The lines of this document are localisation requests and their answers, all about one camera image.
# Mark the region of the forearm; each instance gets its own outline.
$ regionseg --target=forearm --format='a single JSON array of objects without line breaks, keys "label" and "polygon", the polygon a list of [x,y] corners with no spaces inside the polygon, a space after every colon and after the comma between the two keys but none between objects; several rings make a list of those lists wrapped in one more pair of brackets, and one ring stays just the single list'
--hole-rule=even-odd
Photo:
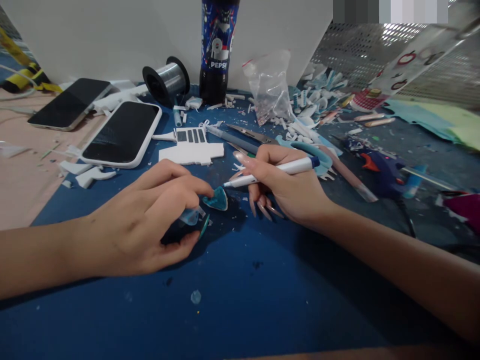
[{"label": "forearm", "polygon": [[480,341],[480,266],[336,205],[311,228],[391,281],[464,339]]},{"label": "forearm", "polygon": [[72,243],[81,220],[0,232],[0,299],[50,288],[80,277]]}]

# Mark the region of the hand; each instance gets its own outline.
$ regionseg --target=hand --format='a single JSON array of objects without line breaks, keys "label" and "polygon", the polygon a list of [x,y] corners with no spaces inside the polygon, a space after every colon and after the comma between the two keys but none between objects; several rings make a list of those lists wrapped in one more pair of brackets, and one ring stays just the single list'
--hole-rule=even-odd
[{"label": "hand", "polygon": [[275,167],[305,158],[307,155],[303,151],[278,145],[262,145],[255,159],[238,151],[234,155],[246,167],[243,175],[252,174],[261,183],[248,186],[253,216],[257,215],[255,203],[264,214],[264,208],[272,206],[270,199],[265,196],[268,190],[273,193],[289,219],[309,228],[337,206],[325,195],[315,171],[288,175]]},{"label": "hand", "polygon": [[189,256],[200,232],[178,243],[161,239],[199,196],[214,196],[211,186],[181,165],[162,160],[92,214],[80,219],[73,266],[81,278],[129,276],[158,271]]}]

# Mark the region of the white phone case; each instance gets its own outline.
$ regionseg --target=white phone case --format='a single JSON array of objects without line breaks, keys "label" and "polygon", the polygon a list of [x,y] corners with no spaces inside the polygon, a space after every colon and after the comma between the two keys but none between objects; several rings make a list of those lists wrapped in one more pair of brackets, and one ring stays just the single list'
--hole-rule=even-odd
[{"label": "white phone case", "polygon": [[[123,103],[136,103],[136,104],[141,104],[143,106],[152,106],[158,108],[158,114],[156,115],[155,119],[153,120],[150,129],[148,130],[148,133],[146,134],[145,140],[143,140],[143,143],[141,144],[140,149],[138,150],[138,153],[135,157],[135,159],[131,162],[110,162],[110,161],[102,161],[102,160],[96,160],[96,159],[89,159],[84,157],[84,151],[86,148],[89,147],[91,142],[95,139],[95,137],[98,135],[98,133],[103,129],[103,127],[110,121],[112,116],[115,115],[115,113],[121,108]],[[133,169],[136,168],[140,162],[142,161],[145,151],[147,151],[147,147],[149,146],[150,140],[152,139],[152,135],[155,132],[155,129],[157,128],[157,125],[159,124],[160,118],[162,117],[162,108],[158,105],[150,104],[150,103],[141,103],[141,102],[136,102],[136,101],[123,101],[120,105],[117,106],[117,108],[111,113],[111,115],[108,117],[107,120],[103,123],[102,126],[95,132],[95,134],[91,137],[91,139],[88,141],[86,146],[83,148],[82,154],[80,156],[80,159],[87,163],[87,164],[95,164],[95,165],[105,165],[109,166],[112,168],[120,168],[120,169]]]}]

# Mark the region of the teal scissors handle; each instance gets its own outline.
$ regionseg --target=teal scissors handle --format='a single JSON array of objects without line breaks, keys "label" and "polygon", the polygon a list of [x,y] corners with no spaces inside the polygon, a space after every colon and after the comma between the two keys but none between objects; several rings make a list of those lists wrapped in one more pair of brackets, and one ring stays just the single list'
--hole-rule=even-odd
[{"label": "teal scissors handle", "polygon": [[278,135],[275,140],[277,140],[278,144],[281,146],[291,149],[302,150],[310,157],[318,157],[318,159],[320,160],[320,166],[317,166],[314,169],[318,177],[325,175],[327,171],[332,167],[332,158],[315,146],[301,141],[285,141],[283,140],[281,135]]}]

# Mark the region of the blue table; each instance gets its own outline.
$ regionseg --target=blue table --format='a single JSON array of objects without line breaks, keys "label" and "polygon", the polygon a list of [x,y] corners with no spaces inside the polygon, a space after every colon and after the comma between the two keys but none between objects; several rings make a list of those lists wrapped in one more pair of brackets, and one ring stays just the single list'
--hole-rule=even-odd
[{"label": "blue table", "polygon": [[[258,131],[253,113],[238,113],[248,102],[237,100],[236,106],[189,111],[187,125],[225,120]],[[162,109],[157,134],[174,126],[171,110]],[[370,134],[393,129],[400,143],[400,132],[415,131],[437,141],[402,121],[391,125]],[[341,135],[349,129],[350,124],[330,125],[320,132]],[[284,133],[271,124],[261,131]],[[220,142],[211,134],[208,141]],[[449,143],[437,145],[453,149],[454,158],[475,160],[465,160],[469,155]],[[150,162],[156,163],[159,149],[170,146],[174,144],[152,141],[140,166],[120,170],[88,190],[61,186],[34,225],[89,214],[148,170]],[[215,188],[234,173],[232,150],[225,144],[225,157],[188,169]],[[345,154],[342,160],[360,172],[361,163],[353,156]],[[73,176],[67,178],[75,183]],[[341,177],[323,186],[339,204],[394,229],[407,229],[388,200],[367,204]],[[427,311],[328,239],[288,220],[253,218],[244,200],[246,189],[227,194],[228,211],[204,206],[213,226],[180,264],[151,275],[86,280],[0,302],[1,358],[222,359],[456,340]],[[466,230],[431,207],[433,200],[425,194],[422,201],[409,203],[419,237],[470,241]],[[169,236],[179,238],[176,231]],[[190,300],[195,290],[201,293],[198,305]]]}]

